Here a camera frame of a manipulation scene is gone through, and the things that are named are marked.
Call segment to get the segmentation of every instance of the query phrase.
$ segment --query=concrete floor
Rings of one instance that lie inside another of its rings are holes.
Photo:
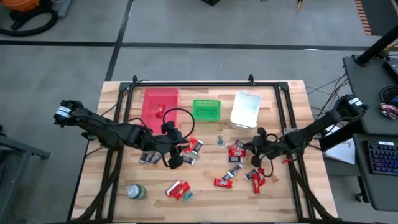
[[[66,19],[34,37],[0,40],[115,42],[128,0],[74,1]],[[135,0],[123,42],[369,46],[378,37],[363,32],[353,0]],[[27,27],[40,24],[42,15]],[[10,26],[0,7],[0,26]],[[31,160],[10,223],[66,219],[86,141],[78,128],[53,125],[62,99],[80,100],[95,110],[113,47],[0,45],[0,124],[10,138],[51,151],[47,161]],[[340,77],[345,51],[173,49],[123,47],[112,80],[304,80],[320,86]],[[322,90],[333,91],[333,85]],[[342,93],[350,93],[349,88]],[[322,107],[328,95],[309,95]],[[340,218],[397,223],[398,213],[378,212],[354,201],[354,177],[330,177]]]

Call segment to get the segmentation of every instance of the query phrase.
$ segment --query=orange vacuum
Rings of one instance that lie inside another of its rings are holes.
[[[14,21],[10,26],[12,30],[0,28],[0,34],[13,37],[41,34],[51,29],[58,21],[58,13],[52,9],[53,2],[51,0],[0,0],[0,3],[11,10],[10,17]],[[52,15],[48,23],[32,30],[18,31],[31,18],[43,13]]]

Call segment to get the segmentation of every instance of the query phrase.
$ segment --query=keyboard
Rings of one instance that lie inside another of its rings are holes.
[[[368,141],[372,174],[398,175],[398,143]]]

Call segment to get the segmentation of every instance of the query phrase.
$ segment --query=wooden tabletop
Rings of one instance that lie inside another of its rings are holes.
[[[297,126],[298,128],[303,128],[313,121],[304,82],[297,80],[288,81],[288,83]],[[98,114],[105,112],[115,104],[118,97],[119,84],[120,82],[104,83],[101,98],[99,99]],[[221,100],[221,119],[217,122],[196,122],[194,135],[195,138],[204,142],[204,146],[194,166],[184,163],[178,169],[170,170],[161,161],[156,165],[142,165],[139,163],[139,157],[142,152],[125,147],[114,211],[114,222],[297,221],[289,170],[286,164],[282,164],[285,159],[284,156],[273,160],[274,174],[278,176],[279,181],[273,183],[270,179],[267,179],[266,184],[260,189],[260,194],[254,194],[252,182],[248,182],[243,178],[244,174],[254,168],[250,163],[251,152],[244,158],[243,168],[232,178],[232,189],[213,185],[214,178],[222,178],[234,166],[234,164],[227,162],[227,150],[217,145],[217,135],[222,134],[226,142],[233,142],[236,139],[248,142],[256,135],[256,129],[243,131],[233,129],[229,125],[234,96],[238,90],[261,95],[262,102],[258,126],[264,127],[268,133],[281,136],[279,114],[273,87],[179,88],[178,107],[191,111],[192,101],[195,98]],[[144,93],[145,88],[134,89],[130,118],[141,116]],[[287,124],[290,125],[285,101],[283,105]],[[114,110],[105,116],[113,119]],[[189,132],[191,125],[192,122],[189,115],[179,111],[177,113],[178,129],[183,134],[186,134]],[[98,142],[91,142],[88,152],[98,147]],[[105,159],[106,149],[95,152],[86,158],[72,218],[80,216],[98,193]],[[304,160],[311,190],[320,203],[332,215],[337,216],[321,152],[308,147],[305,150]],[[266,173],[270,172],[271,165],[267,159],[263,160],[262,166],[265,167]],[[165,191],[176,180],[187,181],[195,191],[195,195],[190,201],[177,201],[165,195]],[[148,190],[145,200],[133,200],[126,196],[126,187],[135,183],[142,184]],[[307,214],[302,193],[300,197],[305,214]],[[108,200],[106,200],[104,211],[108,211]]]

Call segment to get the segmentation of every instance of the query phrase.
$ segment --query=paper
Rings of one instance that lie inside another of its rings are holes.
[[[339,127],[335,126],[327,135],[339,129]],[[325,156],[355,165],[355,145],[353,139],[351,138],[327,150]]]

